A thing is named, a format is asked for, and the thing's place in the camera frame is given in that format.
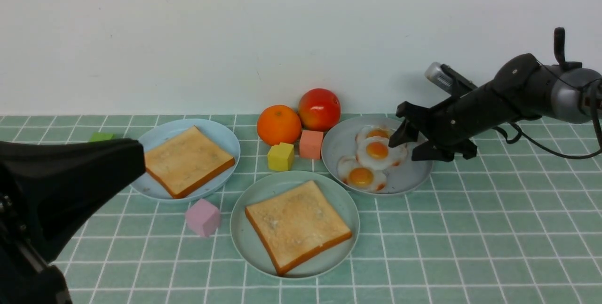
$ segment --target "fried egg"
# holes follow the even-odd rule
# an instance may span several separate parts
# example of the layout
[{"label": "fried egg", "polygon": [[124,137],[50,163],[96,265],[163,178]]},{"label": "fried egg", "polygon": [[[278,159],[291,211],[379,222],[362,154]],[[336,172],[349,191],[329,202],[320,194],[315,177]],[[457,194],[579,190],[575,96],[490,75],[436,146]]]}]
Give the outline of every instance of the fried egg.
[{"label": "fried egg", "polygon": [[355,142],[361,143],[366,138],[370,137],[383,137],[389,139],[393,135],[393,130],[387,128],[386,126],[364,126],[359,130],[357,135],[355,135]]},{"label": "fried egg", "polygon": [[361,166],[353,156],[339,160],[337,174],[342,182],[359,190],[376,192],[387,185],[387,176],[382,171]]},{"label": "fried egg", "polygon": [[406,145],[389,147],[389,139],[380,136],[368,137],[357,145],[355,158],[363,167],[384,170],[397,167],[408,156]]}]

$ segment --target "green block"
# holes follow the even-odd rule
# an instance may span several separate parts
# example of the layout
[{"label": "green block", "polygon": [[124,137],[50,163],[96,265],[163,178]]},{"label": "green block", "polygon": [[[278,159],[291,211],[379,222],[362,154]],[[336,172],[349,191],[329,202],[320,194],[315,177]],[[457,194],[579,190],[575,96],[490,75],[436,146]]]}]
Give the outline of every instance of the green block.
[{"label": "green block", "polygon": [[92,137],[90,137],[90,142],[100,142],[100,141],[108,141],[113,139],[115,135],[113,133],[106,132],[95,132],[92,133]]}]

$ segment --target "black object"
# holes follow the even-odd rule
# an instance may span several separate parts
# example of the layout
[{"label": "black object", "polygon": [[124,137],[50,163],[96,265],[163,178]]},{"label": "black object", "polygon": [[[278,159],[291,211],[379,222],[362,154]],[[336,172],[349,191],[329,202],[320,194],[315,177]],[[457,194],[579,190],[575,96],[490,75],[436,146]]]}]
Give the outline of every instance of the black object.
[{"label": "black object", "polygon": [[56,260],[77,230],[144,173],[133,139],[0,142],[0,303],[72,304]]},{"label": "black object", "polygon": [[[602,109],[602,103],[598,85],[602,75],[583,68],[580,62],[566,62],[564,43],[564,29],[555,29],[554,55],[558,64],[543,65],[531,53],[519,55],[478,88],[449,66],[434,63],[425,75],[451,96],[430,108],[409,102],[400,104],[396,115],[404,121],[389,140],[389,146],[415,142],[422,133],[427,141],[414,148],[412,160],[451,162],[457,153],[469,160],[477,155],[477,146],[470,138],[495,129],[509,144],[525,136],[564,158],[584,159],[600,154],[598,109]],[[542,116],[576,124],[593,121],[601,149],[585,156],[559,154],[531,139],[516,124]],[[499,128],[506,122],[518,132],[513,139],[508,139],[506,131]]]}]

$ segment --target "orange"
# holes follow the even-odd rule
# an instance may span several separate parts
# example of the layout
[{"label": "orange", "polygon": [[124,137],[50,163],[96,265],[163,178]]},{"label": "orange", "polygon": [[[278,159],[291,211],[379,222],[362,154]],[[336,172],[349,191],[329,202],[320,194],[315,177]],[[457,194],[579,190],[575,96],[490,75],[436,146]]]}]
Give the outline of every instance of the orange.
[{"label": "orange", "polygon": [[257,120],[257,135],[269,146],[294,144],[301,136],[301,118],[286,105],[268,107]]}]

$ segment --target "plate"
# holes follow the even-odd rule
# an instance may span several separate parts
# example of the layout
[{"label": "plate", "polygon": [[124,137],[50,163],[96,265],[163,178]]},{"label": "plate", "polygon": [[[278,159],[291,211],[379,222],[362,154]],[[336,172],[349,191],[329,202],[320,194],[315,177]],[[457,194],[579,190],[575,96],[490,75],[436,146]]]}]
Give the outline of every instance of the plate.
[{"label": "plate", "polygon": [[205,136],[213,141],[213,143],[216,143],[224,151],[232,155],[235,160],[234,166],[209,180],[209,182],[182,199],[172,198],[165,188],[163,188],[163,186],[148,173],[144,173],[144,175],[140,176],[132,183],[134,190],[145,197],[161,202],[187,203],[213,194],[213,192],[219,190],[219,188],[224,185],[226,180],[232,176],[232,173],[234,172],[234,169],[236,169],[236,166],[238,166],[238,161],[240,160],[240,142],[234,132],[226,126],[221,125],[218,122],[194,118],[172,121],[144,133],[138,141],[144,147],[144,152],[147,152],[193,126],[196,126]]},{"label": "plate", "polygon": [[433,171],[434,166],[432,160],[412,161],[412,149],[417,146],[417,143],[408,143],[408,157],[403,164],[383,171],[387,175],[387,186],[378,192],[353,188],[344,184],[338,177],[337,164],[340,158],[342,156],[355,156],[357,148],[355,135],[364,126],[378,125],[397,130],[402,125],[402,122],[387,117],[360,116],[342,121],[329,130],[322,141],[322,161],[326,169],[344,188],[361,194],[368,194],[374,197],[387,197],[399,196],[400,194],[414,190],[428,179],[428,175]]},{"label": "plate", "polygon": [[[352,238],[307,260],[285,276],[277,276],[267,250],[245,216],[245,207],[284,193],[308,180],[316,182],[326,199],[351,229]],[[243,192],[232,210],[230,232],[238,253],[259,272],[278,279],[314,278],[333,270],[349,256],[359,236],[359,212],[349,193],[329,177],[308,171],[286,171],[264,177]]]}]

